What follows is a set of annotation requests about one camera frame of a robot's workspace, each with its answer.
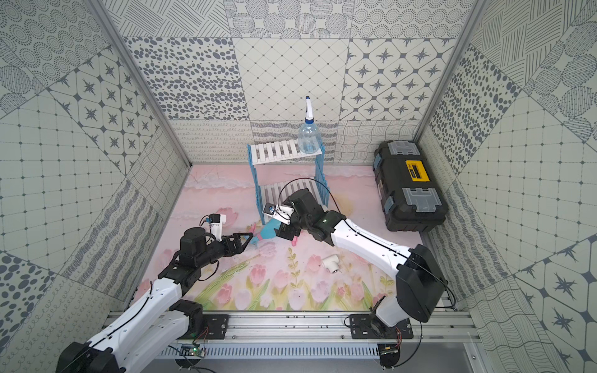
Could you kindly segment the teal pink spray bottle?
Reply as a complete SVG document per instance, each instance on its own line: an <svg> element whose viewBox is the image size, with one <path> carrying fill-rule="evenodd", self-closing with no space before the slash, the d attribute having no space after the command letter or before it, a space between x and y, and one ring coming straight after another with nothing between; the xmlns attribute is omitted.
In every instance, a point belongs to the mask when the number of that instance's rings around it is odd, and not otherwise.
<svg viewBox="0 0 597 373"><path fill-rule="evenodd" d="M265 225L260 222L254 223L247 228L249 232L253 233L250 243L256 245L259 241L275 238L277 236L276 230L280 229L280 226L281 222L275 219L270 220Z"/></svg>

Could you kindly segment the blue white slatted shelf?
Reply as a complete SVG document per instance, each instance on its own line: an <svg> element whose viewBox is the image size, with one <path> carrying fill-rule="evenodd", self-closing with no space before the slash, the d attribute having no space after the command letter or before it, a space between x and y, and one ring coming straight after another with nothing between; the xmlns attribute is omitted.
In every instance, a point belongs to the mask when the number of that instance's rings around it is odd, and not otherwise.
<svg viewBox="0 0 597 373"><path fill-rule="evenodd" d="M314 154L306 154L299 149L295 139L272 141L248 145L247 155L262 224L270 221L270 217L264 214L267 204L276 205L303 188L308 189L319 204L329 205L330 192L326 189L323 172L324 145Z"/></svg>

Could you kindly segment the clear blue-capped spray bottle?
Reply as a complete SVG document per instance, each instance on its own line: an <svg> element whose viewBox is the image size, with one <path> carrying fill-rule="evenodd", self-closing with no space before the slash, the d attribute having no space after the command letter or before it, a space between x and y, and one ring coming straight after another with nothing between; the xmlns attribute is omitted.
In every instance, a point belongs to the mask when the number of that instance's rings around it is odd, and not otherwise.
<svg viewBox="0 0 597 373"><path fill-rule="evenodd" d="M320 151L322 144L320 130L314 121L312 100L306 96L305 121L298 132L298 146L301 152L309 155Z"/></svg>

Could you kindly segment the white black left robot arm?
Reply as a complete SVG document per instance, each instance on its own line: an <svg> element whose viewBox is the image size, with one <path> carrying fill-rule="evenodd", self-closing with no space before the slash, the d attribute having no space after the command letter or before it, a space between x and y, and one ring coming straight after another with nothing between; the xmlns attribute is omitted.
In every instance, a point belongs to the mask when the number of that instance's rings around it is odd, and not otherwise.
<svg viewBox="0 0 597 373"><path fill-rule="evenodd" d="M244 252L252 233L215 236L189 228L180 248L149 290L113 323L85 343L61 353L58 372L140 372L174 340L203 330L203 307L184 299L201 271Z"/></svg>

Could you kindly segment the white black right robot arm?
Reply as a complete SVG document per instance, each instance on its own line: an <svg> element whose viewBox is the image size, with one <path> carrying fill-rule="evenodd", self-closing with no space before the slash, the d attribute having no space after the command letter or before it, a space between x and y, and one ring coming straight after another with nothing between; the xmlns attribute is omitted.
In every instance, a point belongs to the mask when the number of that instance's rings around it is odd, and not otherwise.
<svg viewBox="0 0 597 373"><path fill-rule="evenodd" d="M326 210L303 188L280 204L267 204L264 214L281 222L280 238L293 240L308 232L316 241L348 250L378 267L396 285L396 295L373 306L373 318L391 327L410 318L427 323L445 290L446 278L431 250L421 244L402 246L376 236L338 211Z"/></svg>

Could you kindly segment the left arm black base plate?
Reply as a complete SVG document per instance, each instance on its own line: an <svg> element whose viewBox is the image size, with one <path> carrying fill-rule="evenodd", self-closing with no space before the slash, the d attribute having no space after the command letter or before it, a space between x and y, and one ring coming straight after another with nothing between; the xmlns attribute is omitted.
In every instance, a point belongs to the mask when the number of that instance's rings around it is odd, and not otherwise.
<svg viewBox="0 0 597 373"><path fill-rule="evenodd" d="M228 330L229 314L193 316L181 340L224 340Z"/></svg>

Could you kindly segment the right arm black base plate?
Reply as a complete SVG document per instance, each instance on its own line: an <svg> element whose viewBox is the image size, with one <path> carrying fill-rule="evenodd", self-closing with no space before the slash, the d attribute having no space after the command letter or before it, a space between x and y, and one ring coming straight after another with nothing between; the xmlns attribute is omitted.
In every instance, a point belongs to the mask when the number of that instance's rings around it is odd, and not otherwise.
<svg viewBox="0 0 597 373"><path fill-rule="evenodd" d="M402 337L412 340L414 332L409 319L400 321L396 326L386 326L372 314L350 314L347 320L353 340L396 340Z"/></svg>

